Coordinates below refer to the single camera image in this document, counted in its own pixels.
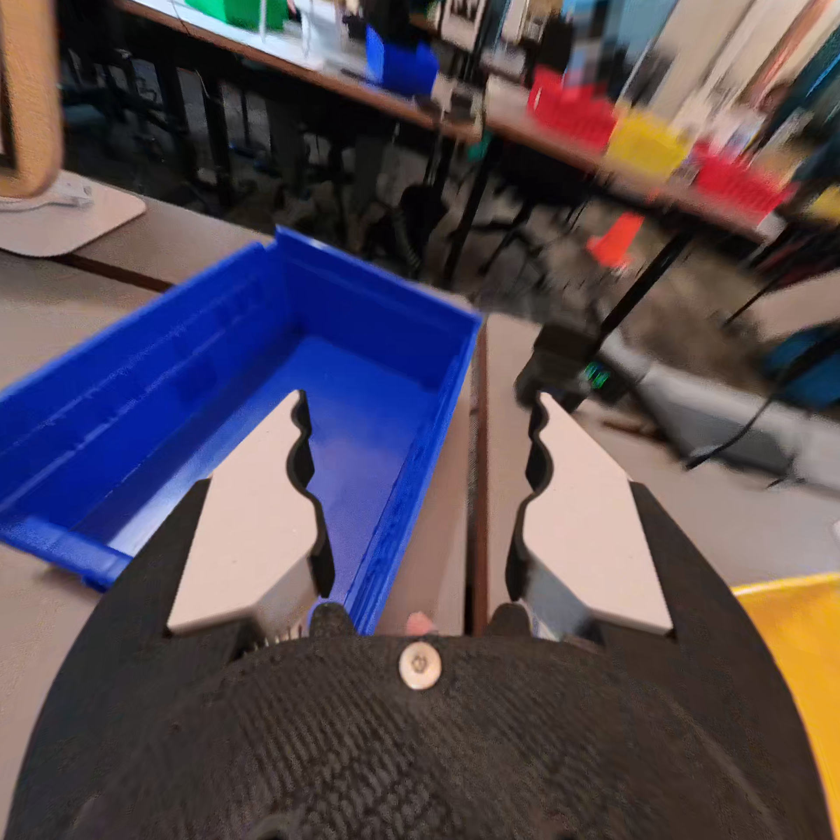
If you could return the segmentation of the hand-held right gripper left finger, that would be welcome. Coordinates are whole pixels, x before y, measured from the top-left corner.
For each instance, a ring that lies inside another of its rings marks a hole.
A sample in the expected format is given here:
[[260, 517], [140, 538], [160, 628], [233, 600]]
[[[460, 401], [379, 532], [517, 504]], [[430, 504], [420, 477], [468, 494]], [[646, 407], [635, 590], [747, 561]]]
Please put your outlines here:
[[290, 392], [215, 468], [167, 620], [175, 636], [244, 622], [302, 636], [335, 569], [305, 391]]

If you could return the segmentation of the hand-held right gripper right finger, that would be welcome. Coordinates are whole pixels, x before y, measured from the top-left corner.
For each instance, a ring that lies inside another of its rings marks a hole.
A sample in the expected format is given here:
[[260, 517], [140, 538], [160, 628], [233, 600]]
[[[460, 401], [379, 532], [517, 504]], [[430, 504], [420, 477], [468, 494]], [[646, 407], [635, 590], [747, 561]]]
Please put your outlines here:
[[666, 637], [674, 622], [625, 470], [548, 393], [534, 400], [507, 557], [510, 599], [536, 637], [601, 638], [602, 625]]

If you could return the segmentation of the grey desk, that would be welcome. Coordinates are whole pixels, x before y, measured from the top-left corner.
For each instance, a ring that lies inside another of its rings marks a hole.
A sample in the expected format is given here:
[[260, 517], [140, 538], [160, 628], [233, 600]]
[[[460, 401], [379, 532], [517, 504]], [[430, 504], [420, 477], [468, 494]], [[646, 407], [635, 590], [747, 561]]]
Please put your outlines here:
[[[51, 261], [2, 253], [2, 387], [150, 301], [153, 293]], [[483, 628], [507, 597], [508, 529], [527, 490], [528, 415], [513, 377], [535, 324], [491, 314], [476, 379], [455, 418], [377, 634], [400, 634], [426, 611], [445, 634]], [[710, 466], [690, 478], [655, 444], [590, 402], [578, 423], [663, 501], [725, 582], [750, 585], [838, 573], [838, 499], [816, 490], [766, 490], [757, 476]], [[99, 594], [2, 545], [2, 830], [30, 733], [50, 685]]]

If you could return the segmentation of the black charger case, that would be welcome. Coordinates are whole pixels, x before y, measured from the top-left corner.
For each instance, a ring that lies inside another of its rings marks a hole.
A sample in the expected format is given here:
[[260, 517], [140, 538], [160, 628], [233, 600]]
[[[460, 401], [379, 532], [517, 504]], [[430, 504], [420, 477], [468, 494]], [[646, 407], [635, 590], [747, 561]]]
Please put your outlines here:
[[544, 324], [514, 385], [517, 402], [532, 408], [545, 392], [572, 414], [586, 397], [582, 372], [592, 360], [593, 336], [563, 323]]

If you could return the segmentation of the large yellow plastic bin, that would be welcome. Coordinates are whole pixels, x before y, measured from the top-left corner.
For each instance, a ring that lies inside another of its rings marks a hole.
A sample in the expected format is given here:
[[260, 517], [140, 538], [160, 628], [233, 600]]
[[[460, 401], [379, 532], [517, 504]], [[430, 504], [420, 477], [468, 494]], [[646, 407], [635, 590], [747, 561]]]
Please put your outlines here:
[[734, 587], [791, 693], [839, 838], [839, 573]]

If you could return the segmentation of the orange traffic cone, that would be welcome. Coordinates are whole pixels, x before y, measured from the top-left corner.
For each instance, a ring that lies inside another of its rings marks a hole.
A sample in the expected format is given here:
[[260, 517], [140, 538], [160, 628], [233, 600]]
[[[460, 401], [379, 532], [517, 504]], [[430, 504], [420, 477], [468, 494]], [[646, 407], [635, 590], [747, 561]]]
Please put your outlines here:
[[644, 225], [645, 216], [622, 213], [601, 236], [590, 237], [584, 247], [595, 263], [607, 270], [623, 269], [631, 245]]

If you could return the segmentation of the wooden background table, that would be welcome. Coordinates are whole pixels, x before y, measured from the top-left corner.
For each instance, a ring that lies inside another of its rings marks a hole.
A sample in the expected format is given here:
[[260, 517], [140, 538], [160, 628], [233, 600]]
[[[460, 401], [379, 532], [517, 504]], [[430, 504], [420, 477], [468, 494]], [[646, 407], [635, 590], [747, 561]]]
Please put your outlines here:
[[475, 144], [481, 138], [480, 105], [476, 106], [471, 122], [454, 121], [446, 116], [437, 119], [414, 100], [363, 79], [364, 51], [342, 42], [330, 3], [304, 3], [300, 35], [249, 32], [217, 21], [185, 2], [116, 2], [116, 5], [124, 13], [336, 93], [390, 119], [441, 132], [457, 143]]
[[646, 207], [680, 211], [761, 244], [773, 242], [787, 226], [777, 213], [759, 219], [705, 196], [685, 182], [657, 182], [630, 164], [608, 161], [603, 152], [541, 125], [529, 112], [528, 94], [509, 80], [490, 77], [484, 94], [486, 128], [504, 140], [593, 174], [604, 185], [637, 195]]

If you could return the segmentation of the long red plastic bin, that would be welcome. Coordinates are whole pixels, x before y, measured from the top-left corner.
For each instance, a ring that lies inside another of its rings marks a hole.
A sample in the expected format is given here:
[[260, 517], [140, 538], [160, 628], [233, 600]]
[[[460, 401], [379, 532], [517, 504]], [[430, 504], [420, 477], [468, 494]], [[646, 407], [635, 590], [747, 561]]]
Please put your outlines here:
[[738, 156], [714, 152], [708, 143], [696, 142], [690, 153], [696, 166], [692, 186], [703, 196], [763, 219], [789, 202], [797, 187], [752, 166]]

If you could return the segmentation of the small yellow plastic bin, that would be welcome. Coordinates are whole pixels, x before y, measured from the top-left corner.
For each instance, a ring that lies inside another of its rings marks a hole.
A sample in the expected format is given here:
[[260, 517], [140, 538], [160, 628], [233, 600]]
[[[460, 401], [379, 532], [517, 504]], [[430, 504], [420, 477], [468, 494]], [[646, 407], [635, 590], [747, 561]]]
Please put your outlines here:
[[667, 182], [690, 153], [690, 143], [646, 111], [627, 111], [617, 121], [604, 162]]

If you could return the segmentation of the small red plastic bin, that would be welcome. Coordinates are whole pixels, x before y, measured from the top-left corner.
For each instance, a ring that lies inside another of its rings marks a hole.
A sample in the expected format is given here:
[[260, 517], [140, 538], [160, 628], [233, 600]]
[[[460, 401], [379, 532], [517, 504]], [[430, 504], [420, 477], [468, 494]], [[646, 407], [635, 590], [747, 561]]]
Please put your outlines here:
[[616, 124], [613, 102], [593, 85], [572, 86], [550, 66], [533, 71], [527, 111], [543, 127], [595, 151], [605, 151]]

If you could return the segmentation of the wooden instruction board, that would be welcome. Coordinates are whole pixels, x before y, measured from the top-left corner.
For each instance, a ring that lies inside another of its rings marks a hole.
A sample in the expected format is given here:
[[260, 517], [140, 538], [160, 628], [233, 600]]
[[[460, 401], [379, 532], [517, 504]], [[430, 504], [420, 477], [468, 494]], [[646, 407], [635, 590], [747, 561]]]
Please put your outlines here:
[[145, 213], [142, 198], [62, 169], [54, 2], [1, 2], [1, 248], [66, 256]]

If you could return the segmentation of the small blue plastic bin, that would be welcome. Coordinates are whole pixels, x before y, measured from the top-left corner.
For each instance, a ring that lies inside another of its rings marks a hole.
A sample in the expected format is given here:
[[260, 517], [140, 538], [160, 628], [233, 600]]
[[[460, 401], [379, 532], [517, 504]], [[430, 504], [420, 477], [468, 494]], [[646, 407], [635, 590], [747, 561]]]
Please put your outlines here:
[[368, 77], [379, 87], [405, 98], [430, 97], [438, 77], [438, 58], [424, 44], [406, 47], [383, 40], [368, 24], [365, 30]]

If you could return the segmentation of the green plastic bin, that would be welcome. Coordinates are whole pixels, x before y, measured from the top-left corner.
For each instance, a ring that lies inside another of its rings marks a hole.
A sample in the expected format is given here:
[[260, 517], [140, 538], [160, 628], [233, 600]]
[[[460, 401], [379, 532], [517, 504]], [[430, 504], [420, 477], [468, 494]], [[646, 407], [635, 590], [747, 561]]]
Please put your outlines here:
[[267, 32], [280, 32], [291, 19], [287, 1], [184, 1], [216, 20], [251, 32], [265, 24]]

